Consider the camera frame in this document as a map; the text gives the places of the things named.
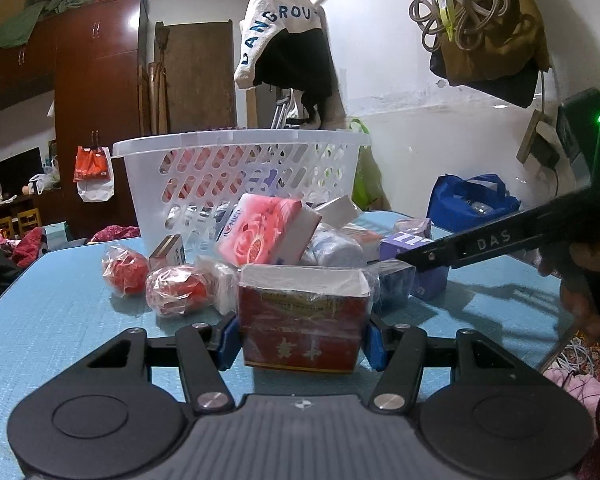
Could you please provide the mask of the person right hand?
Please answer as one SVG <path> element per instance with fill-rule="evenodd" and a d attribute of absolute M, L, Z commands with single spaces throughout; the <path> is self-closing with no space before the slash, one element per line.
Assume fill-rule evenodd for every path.
<path fill-rule="evenodd" d="M 600 342 L 600 242 L 545 246 L 540 255 L 539 272 L 560 277 L 562 307 L 590 344 Z"/>

